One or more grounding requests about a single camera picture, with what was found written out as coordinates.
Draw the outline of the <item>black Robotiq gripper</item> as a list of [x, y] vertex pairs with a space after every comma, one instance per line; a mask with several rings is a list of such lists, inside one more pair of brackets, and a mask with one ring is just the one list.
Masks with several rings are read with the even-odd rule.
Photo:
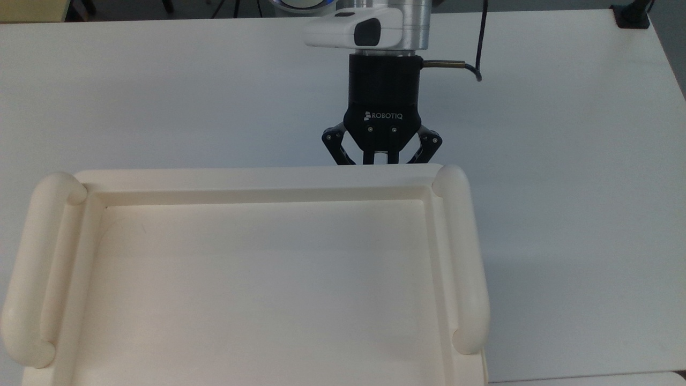
[[355, 165], [343, 146], [348, 134], [362, 151], [363, 165], [375, 163], [376, 152], [387, 152], [387, 163], [416, 135], [419, 149], [407, 164], [428, 164], [443, 144], [441, 136], [421, 125], [418, 97], [420, 56], [350, 54], [348, 108], [343, 123], [324, 130], [322, 140], [338, 165]]

